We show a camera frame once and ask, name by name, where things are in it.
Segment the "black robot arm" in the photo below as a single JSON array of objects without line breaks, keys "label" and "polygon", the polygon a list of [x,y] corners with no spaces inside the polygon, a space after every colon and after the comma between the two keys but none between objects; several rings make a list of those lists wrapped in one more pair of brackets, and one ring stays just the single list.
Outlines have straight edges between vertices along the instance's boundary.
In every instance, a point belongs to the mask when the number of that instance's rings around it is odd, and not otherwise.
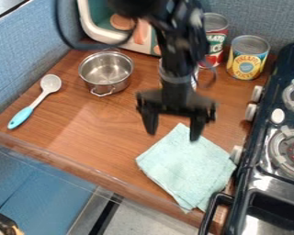
[{"label": "black robot arm", "polygon": [[[56,2],[56,26],[63,41],[78,50],[102,49],[107,45],[74,45],[62,33],[59,3]],[[209,43],[204,29],[204,13],[198,0],[107,0],[116,13],[143,18],[154,27],[162,53],[160,77],[162,89],[139,92],[137,109],[148,133],[154,135],[159,114],[189,117],[190,139],[198,140],[205,125],[215,120],[213,100],[198,95],[192,83],[198,63],[205,60]],[[130,39],[133,32],[121,43]]]}]

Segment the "wooden table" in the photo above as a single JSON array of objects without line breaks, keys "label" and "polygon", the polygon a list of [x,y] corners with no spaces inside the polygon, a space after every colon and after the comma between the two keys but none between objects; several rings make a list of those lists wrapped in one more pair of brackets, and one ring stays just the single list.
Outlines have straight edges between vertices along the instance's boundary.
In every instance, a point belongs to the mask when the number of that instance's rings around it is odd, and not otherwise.
[{"label": "wooden table", "polygon": [[[161,116],[157,135],[146,134],[135,109],[135,93],[158,88],[158,59],[127,50],[124,53],[135,63],[130,87],[122,93],[99,98],[90,95],[78,77],[78,65],[91,52],[70,51],[48,72],[62,78],[61,92],[49,96],[25,125],[8,130],[6,125],[11,117],[40,94],[40,84],[35,83],[0,116],[0,143],[198,226],[203,213],[194,210],[185,215],[173,198],[135,163],[137,156],[177,123],[188,125],[189,120]],[[266,82],[269,66],[270,63],[261,78],[252,82],[231,78],[225,64],[218,68],[218,82],[211,89],[200,91],[220,103],[217,122],[205,128],[206,138],[226,151],[244,143],[250,128],[243,121],[246,105],[254,86]],[[200,81],[210,77],[209,71],[200,72]],[[224,220],[224,210],[219,210],[212,231],[218,232]]]}]

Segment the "tin can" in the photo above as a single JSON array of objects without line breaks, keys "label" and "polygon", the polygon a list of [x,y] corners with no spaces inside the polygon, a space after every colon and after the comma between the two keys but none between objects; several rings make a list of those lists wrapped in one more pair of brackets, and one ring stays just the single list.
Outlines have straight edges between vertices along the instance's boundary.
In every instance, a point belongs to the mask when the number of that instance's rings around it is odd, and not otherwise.
[{"label": "tin can", "polygon": [[[220,65],[223,60],[223,47],[229,33],[228,26],[226,17],[216,13],[205,13],[205,30],[210,44],[206,61],[212,67]],[[200,63],[199,66],[207,68],[203,63]]]},{"label": "tin can", "polygon": [[264,70],[269,51],[269,43],[257,36],[235,38],[227,63],[228,73],[240,80],[257,78]]}]

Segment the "black stove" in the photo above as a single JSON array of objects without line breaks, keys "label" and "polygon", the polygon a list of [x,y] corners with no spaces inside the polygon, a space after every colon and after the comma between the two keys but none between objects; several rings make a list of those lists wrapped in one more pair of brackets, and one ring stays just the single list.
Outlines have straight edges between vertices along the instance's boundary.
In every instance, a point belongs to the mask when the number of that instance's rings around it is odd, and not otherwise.
[{"label": "black stove", "polygon": [[218,205],[231,212],[222,234],[294,234],[294,43],[278,55],[266,87],[257,86],[246,120],[253,121],[238,163],[235,196],[216,194],[199,230],[207,234]]}]

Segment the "towel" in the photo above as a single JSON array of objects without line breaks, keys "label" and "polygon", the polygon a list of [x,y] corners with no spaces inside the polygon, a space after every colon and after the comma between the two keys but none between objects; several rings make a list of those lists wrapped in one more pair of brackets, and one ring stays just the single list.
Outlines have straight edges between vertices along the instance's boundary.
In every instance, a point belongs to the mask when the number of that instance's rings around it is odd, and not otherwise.
[{"label": "towel", "polygon": [[206,211],[209,199],[228,184],[235,170],[228,152],[200,137],[189,141],[189,128],[178,124],[136,159],[141,170],[181,208]]}]

